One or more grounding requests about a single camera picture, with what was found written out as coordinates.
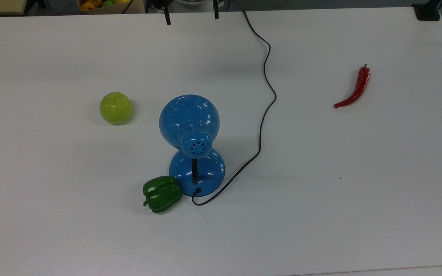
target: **yellow-green ball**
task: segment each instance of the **yellow-green ball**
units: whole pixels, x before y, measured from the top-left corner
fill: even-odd
[[[120,92],[110,93],[100,102],[100,115],[110,124],[123,124],[132,116],[132,103]]]

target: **white table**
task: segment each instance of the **white table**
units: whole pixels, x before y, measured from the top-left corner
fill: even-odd
[[[0,276],[293,275],[442,265],[442,21],[412,8],[249,12],[272,43],[259,158],[163,215],[158,117],[210,99],[230,177],[256,152],[267,48],[241,13],[0,18]],[[357,70],[372,75],[354,105]],[[98,112],[110,92],[136,108]]]

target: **black power cord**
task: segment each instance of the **black power cord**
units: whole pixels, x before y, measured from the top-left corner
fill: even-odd
[[[231,179],[221,188],[221,190],[219,190],[214,196],[212,196],[210,199],[202,202],[202,203],[196,203],[194,201],[194,197],[196,194],[201,192],[200,188],[195,189],[195,192],[192,195],[192,203],[195,204],[196,206],[202,206],[205,205],[209,202],[211,202],[213,199],[215,199],[217,196],[219,196],[219,194],[221,194],[224,189],[226,189],[226,187],[228,187],[229,184],[231,184],[231,182],[233,182],[233,180],[243,171],[244,168],[246,168],[254,159],[257,158],[257,156],[260,154],[260,151],[262,150],[262,126],[264,124],[264,120],[265,120],[265,115],[267,115],[267,112],[269,111],[269,108],[275,103],[275,101],[277,100],[277,94],[274,91],[274,88],[272,88],[272,85],[270,85],[269,80],[267,79],[267,74],[265,72],[265,67],[267,64],[267,59],[269,58],[269,54],[270,54],[270,49],[272,48],[269,44],[269,42],[267,42],[265,39],[263,39],[260,35],[258,35],[258,33],[253,29],[249,18],[247,16],[247,13],[242,10],[243,15],[245,16],[245,19],[247,20],[247,23],[249,24],[250,29],[252,30],[252,32],[258,37],[260,38],[263,42],[265,42],[265,44],[267,44],[269,46],[269,51],[267,52],[267,56],[265,57],[265,61],[264,61],[264,78],[265,78],[265,82],[269,85],[270,89],[272,90],[272,93],[274,94],[274,100],[272,100],[272,102],[270,103],[270,105],[265,109],[264,115],[262,116],[262,121],[260,122],[260,127],[259,127],[259,131],[258,131],[258,152],[250,159],[248,160],[236,173],[235,175],[233,175],[233,177],[231,177]]]
[[[132,1],[134,0],[130,0],[129,4],[127,4],[127,7],[124,9],[124,11],[122,12],[122,14],[125,14],[127,9],[129,8],[130,4],[132,4]]]

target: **cardboard box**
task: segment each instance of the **cardboard box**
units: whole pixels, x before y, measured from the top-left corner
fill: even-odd
[[[81,5],[84,4],[86,0],[76,0],[76,4],[78,4],[79,10]],[[121,14],[124,9],[127,7],[129,2],[122,3],[122,4],[115,4],[108,7],[101,7],[94,10],[88,10],[84,11],[81,10],[83,14]],[[126,14],[128,13],[144,13],[144,3],[142,0],[134,0],[129,8],[126,11]]]

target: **black metal stand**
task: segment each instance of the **black metal stand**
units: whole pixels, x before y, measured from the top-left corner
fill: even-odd
[[[45,0],[28,0],[26,2],[25,10],[23,11],[23,15],[28,15],[28,11],[35,5],[35,3],[38,3],[38,5],[45,9],[47,5],[45,5]]]
[[[199,169],[197,163],[197,159],[192,159],[192,184],[194,185],[199,183]]]
[[[437,5],[439,5],[441,0],[429,0],[425,4],[412,4],[414,10],[416,11],[416,17],[420,21],[439,21],[441,16],[439,15],[439,10]]]

